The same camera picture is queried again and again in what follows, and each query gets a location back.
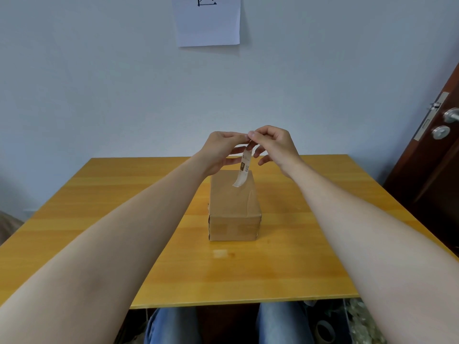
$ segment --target leg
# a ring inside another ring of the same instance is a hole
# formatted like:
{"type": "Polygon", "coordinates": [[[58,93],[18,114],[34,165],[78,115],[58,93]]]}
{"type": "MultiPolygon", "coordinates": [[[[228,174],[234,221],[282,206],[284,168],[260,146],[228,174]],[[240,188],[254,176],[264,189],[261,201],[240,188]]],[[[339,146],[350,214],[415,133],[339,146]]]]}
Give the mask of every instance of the leg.
{"type": "Polygon", "coordinates": [[[148,321],[144,344],[200,344],[196,308],[160,308],[148,321]]]}
{"type": "Polygon", "coordinates": [[[314,344],[307,315],[298,302],[261,303],[257,330],[260,344],[314,344]]]}

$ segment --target cardboard box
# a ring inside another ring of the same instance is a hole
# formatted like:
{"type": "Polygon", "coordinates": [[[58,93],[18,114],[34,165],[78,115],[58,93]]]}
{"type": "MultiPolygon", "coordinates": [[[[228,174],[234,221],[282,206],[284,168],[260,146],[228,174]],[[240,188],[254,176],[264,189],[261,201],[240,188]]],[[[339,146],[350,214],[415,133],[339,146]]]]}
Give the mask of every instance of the cardboard box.
{"type": "Polygon", "coordinates": [[[209,240],[255,240],[260,230],[261,209],[249,170],[246,182],[233,187],[239,170],[220,170],[210,180],[209,240]]]}

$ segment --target deadbolt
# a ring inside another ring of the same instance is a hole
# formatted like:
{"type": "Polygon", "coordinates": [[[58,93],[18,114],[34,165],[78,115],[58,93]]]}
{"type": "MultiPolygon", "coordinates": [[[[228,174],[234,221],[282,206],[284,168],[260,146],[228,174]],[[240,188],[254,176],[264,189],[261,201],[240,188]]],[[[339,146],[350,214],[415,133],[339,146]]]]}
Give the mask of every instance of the deadbolt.
{"type": "Polygon", "coordinates": [[[459,122],[459,109],[454,108],[446,111],[443,115],[443,120],[447,123],[453,123],[454,121],[459,122]]]}
{"type": "Polygon", "coordinates": [[[441,140],[448,136],[450,130],[447,126],[439,126],[432,130],[432,136],[435,140],[441,140]]]}

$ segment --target person's right hand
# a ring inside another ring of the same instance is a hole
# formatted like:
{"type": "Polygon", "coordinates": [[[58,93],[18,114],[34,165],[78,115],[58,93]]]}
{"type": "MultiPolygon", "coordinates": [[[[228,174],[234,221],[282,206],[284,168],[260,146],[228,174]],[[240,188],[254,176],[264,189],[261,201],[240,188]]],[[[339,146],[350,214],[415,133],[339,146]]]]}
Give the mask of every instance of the person's right hand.
{"type": "Polygon", "coordinates": [[[268,152],[258,161],[258,165],[273,161],[284,175],[290,177],[292,167],[303,163],[288,131],[273,126],[264,126],[248,132],[248,135],[251,141],[247,150],[252,150],[257,144],[260,145],[253,154],[255,158],[258,158],[264,151],[268,152]]]}

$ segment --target white wall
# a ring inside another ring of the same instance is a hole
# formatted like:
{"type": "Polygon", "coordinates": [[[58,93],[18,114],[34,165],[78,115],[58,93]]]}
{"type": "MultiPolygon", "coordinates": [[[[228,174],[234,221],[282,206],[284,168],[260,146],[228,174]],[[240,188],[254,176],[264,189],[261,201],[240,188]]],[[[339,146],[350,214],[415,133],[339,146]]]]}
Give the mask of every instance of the white wall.
{"type": "Polygon", "coordinates": [[[241,45],[175,47],[170,0],[0,0],[0,210],[90,157],[189,156],[264,124],[381,181],[454,66],[459,0],[242,0],[241,45]]]}

